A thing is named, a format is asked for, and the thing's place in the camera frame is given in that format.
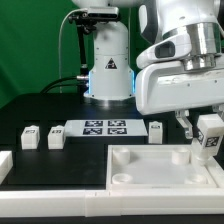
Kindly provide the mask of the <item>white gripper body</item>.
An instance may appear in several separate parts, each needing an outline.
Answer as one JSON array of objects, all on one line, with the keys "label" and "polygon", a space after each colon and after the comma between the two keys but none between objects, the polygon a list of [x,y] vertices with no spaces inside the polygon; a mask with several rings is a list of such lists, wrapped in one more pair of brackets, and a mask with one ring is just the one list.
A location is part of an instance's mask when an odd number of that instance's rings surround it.
[{"label": "white gripper body", "polygon": [[186,71],[181,60],[192,50],[188,34],[174,35],[136,59],[136,107],[143,115],[224,103],[224,54],[212,69]]}]

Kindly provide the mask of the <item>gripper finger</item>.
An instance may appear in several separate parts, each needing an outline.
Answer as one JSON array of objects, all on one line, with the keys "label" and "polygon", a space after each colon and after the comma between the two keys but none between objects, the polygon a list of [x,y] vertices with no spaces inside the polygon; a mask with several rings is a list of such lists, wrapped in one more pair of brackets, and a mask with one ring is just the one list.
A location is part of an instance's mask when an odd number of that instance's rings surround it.
[{"label": "gripper finger", "polygon": [[175,112],[175,117],[179,124],[183,127],[185,132],[185,137],[187,139],[193,138],[193,127],[190,121],[188,120],[189,111],[188,110],[178,110]]},{"label": "gripper finger", "polygon": [[222,104],[222,105],[215,105],[213,107],[213,111],[215,113],[217,113],[220,116],[220,118],[224,121],[224,104]]}]

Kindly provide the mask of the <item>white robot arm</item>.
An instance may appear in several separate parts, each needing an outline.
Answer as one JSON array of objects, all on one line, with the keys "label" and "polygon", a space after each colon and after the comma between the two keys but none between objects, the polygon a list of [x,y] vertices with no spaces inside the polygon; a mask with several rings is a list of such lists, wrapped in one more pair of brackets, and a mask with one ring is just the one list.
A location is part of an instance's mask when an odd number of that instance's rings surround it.
[{"label": "white robot arm", "polygon": [[[220,25],[224,0],[72,0],[96,24],[94,66],[84,99],[108,105],[133,98],[143,115],[224,104]],[[152,45],[128,74],[127,29],[121,7],[139,8],[140,34]]]}]

